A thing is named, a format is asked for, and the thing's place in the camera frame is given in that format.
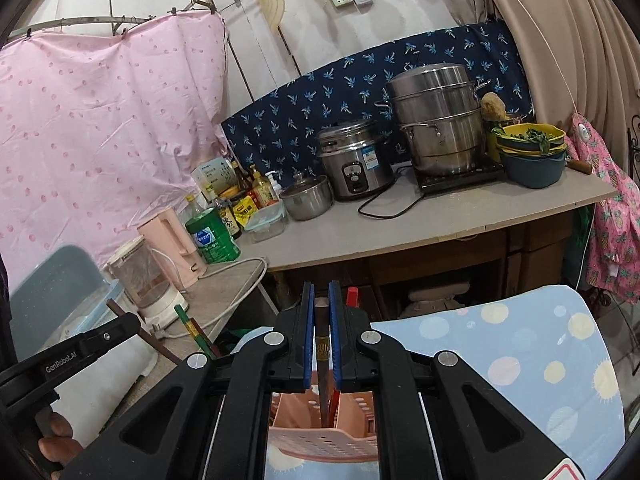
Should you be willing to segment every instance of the black power cord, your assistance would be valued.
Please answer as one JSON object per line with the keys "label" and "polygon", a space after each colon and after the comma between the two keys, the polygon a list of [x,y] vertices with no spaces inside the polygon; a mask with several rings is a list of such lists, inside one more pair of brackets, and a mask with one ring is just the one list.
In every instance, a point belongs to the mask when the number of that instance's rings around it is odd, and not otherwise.
{"label": "black power cord", "polygon": [[420,202],[421,200],[424,200],[426,197],[424,195],[418,197],[417,199],[415,199],[411,205],[405,207],[404,209],[402,209],[401,212],[396,213],[394,215],[389,215],[389,216],[384,216],[384,215],[374,215],[373,213],[365,213],[362,209],[365,208],[367,205],[369,205],[371,202],[373,202],[375,199],[377,199],[380,195],[382,195],[387,189],[391,189],[393,186],[395,186],[396,182],[398,181],[398,178],[400,177],[400,175],[402,175],[402,172],[404,170],[406,170],[407,168],[410,168],[411,166],[402,166],[401,168],[398,168],[394,174],[394,182],[391,185],[391,187],[388,187],[386,189],[383,189],[382,191],[380,191],[379,193],[376,193],[374,196],[372,196],[371,198],[369,198],[365,203],[363,203],[359,208],[358,208],[358,214],[361,214],[362,216],[366,216],[368,218],[375,218],[376,220],[391,220],[393,218],[398,218],[399,216],[402,216],[404,213],[406,213],[407,211],[409,211],[410,209],[412,209],[418,202]]}

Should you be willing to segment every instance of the clear storage box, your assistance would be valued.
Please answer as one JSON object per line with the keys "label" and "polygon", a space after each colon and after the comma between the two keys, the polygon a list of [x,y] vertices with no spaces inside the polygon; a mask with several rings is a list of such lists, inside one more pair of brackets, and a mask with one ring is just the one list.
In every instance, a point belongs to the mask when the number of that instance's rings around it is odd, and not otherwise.
{"label": "clear storage box", "polygon": [[287,225],[287,211],[282,201],[251,215],[244,230],[254,243],[279,235]]}

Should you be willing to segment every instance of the rice cooker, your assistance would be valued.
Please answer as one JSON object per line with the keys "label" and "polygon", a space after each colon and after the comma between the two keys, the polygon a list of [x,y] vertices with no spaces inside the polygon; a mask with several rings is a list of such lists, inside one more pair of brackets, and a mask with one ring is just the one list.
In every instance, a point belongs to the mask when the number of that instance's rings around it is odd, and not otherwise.
{"label": "rice cooker", "polygon": [[371,120],[332,126],[318,134],[319,158],[336,200],[356,200],[391,186],[385,139]]}

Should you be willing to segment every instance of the pink plastic basket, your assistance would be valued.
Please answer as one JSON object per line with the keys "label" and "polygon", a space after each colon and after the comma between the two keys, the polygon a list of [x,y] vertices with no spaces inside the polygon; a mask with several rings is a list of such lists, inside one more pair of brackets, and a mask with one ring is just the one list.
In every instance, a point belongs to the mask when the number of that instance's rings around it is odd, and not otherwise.
{"label": "pink plastic basket", "polygon": [[[373,394],[340,394],[334,428],[322,428],[317,382],[314,372],[312,389],[304,394],[273,394],[270,443],[284,454],[316,462],[378,460]],[[329,383],[332,392],[332,377]]]}

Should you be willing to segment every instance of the human hand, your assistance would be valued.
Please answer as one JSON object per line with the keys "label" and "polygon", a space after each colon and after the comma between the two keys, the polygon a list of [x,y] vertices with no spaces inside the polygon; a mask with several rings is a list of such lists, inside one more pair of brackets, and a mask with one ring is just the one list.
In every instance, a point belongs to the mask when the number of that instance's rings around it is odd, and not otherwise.
{"label": "human hand", "polygon": [[[65,467],[82,451],[82,446],[77,440],[73,440],[74,430],[65,417],[53,412],[49,422],[54,436],[41,438],[38,441],[38,447],[44,458],[51,462],[60,462]],[[58,478],[60,478],[60,471],[51,474],[51,480],[58,480]]]}

